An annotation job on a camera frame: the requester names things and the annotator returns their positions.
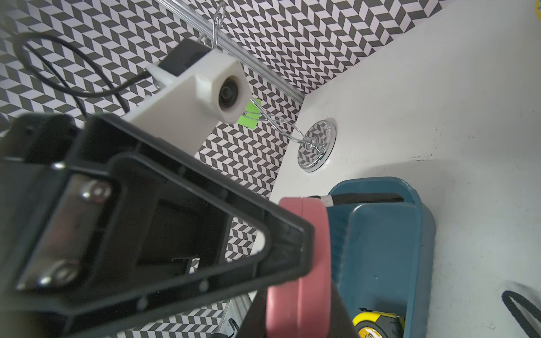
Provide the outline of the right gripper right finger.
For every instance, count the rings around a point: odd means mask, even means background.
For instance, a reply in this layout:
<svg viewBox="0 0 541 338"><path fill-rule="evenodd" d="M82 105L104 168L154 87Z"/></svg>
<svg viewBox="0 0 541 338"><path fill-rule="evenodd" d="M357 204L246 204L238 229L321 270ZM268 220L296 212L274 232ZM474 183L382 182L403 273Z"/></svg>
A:
<svg viewBox="0 0 541 338"><path fill-rule="evenodd" d="M357 337L336 287L331 287L323 307L311 299L306 309L296 292L257 292L238 337Z"/></svg>

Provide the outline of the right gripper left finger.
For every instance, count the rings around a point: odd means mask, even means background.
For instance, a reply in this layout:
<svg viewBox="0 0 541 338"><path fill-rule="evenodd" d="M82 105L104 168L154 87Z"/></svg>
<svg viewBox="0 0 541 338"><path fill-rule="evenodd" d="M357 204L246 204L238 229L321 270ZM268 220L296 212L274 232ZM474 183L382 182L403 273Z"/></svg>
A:
<svg viewBox="0 0 541 338"><path fill-rule="evenodd" d="M294 280L301 218L113 114L1 139L1 336L105 337Z"/></svg>

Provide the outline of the pink tape measure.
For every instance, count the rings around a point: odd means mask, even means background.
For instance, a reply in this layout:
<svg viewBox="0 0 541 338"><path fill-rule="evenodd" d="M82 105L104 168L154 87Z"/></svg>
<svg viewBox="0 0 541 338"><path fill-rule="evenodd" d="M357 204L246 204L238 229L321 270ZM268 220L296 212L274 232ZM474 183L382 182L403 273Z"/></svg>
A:
<svg viewBox="0 0 541 338"><path fill-rule="evenodd" d="M328 212L316 198L286 197L279 206L301 218L308 230L308 247L302 250L302 267L294 280L277 284L276 292L296 292L306 309L311 299L323 307L323 300L331 291L331 237Z"/></svg>

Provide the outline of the teal plastic storage box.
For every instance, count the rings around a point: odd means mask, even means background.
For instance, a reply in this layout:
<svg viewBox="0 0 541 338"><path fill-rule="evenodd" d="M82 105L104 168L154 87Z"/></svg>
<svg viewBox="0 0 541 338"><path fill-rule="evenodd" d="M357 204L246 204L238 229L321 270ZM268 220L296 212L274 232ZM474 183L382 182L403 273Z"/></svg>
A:
<svg viewBox="0 0 541 338"><path fill-rule="evenodd" d="M352 321L362 311L405 319L403 337L426 337L435 219L396 177L346 180L328 208L332 281Z"/></svg>

